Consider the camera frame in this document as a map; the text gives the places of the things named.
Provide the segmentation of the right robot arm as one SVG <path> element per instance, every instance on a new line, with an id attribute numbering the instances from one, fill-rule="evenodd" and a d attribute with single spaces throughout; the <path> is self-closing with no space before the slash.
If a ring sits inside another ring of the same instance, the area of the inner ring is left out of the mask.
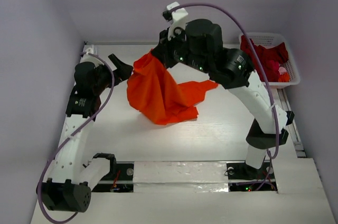
<path id="1" fill-rule="evenodd" d="M 182 63 L 208 74 L 210 80 L 244 104 L 254 120 L 246 137 L 248 151 L 243 171 L 250 178 L 260 174 L 267 150 L 286 143 L 286 126 L 293 122 L 294 113 L 275 104 L 250 56 L 239 49 L 225 48 L 221 27 L 207 19 L 161 31 L 151 54 L 166 68 Z"/>

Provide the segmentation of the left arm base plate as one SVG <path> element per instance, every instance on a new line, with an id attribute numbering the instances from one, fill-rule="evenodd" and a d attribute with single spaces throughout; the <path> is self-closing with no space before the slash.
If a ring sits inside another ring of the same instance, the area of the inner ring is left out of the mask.
<path id="1" fill-rule="evenodd" d="M 131 193 L 134 191 L 133 175 L 133 162 L 117 163 L 115 173 L 105 175 L 92 192 Z"/>

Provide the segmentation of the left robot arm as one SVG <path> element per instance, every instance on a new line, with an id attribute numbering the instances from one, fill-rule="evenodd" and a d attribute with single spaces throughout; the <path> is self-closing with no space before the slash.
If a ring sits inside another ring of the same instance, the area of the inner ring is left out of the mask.
<path id="1" fill-rule="evenodd" d="M 97 153 L 88 164 L 83 162 L 86 141 L 96 117 L 108 100 L 100 96 L 129 79 L 133 67 L 114 54 L 109 60 L 115 70 L 97 55 L 86 52 L 74 69 L 74 86 L 67 108 L 60 144 L 47 162 L 37 186 L 38 201 L 42 209 L 50 211 L 85 212 L 91 192 L 102 179 L 111 179 L 117 173 L 113 154 Z"/>

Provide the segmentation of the orange t shirt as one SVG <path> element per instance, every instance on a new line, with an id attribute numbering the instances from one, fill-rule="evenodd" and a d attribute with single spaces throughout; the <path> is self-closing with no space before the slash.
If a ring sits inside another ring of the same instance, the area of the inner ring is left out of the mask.
<path id="1" fill-rule="evenodd" d="M 209 90 L 218 87 L 211 80 L 176 83 L 152 51 L 136 60 L 133 66 L 127 80 L 127 100 L 156 125 L 197 119 L 196 105 L 205 100 Z"/>

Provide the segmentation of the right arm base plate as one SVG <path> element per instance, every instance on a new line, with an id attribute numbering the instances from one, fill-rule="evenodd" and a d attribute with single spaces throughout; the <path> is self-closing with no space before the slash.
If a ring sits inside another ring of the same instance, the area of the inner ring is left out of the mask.
<path id="1" fill-rule="evenodd" d="M 227 163 L 224 176 L 228 178 L 230 192 L 278 191 L 272 164 L 263 162 L 254 169 L 244 162 Z"/>

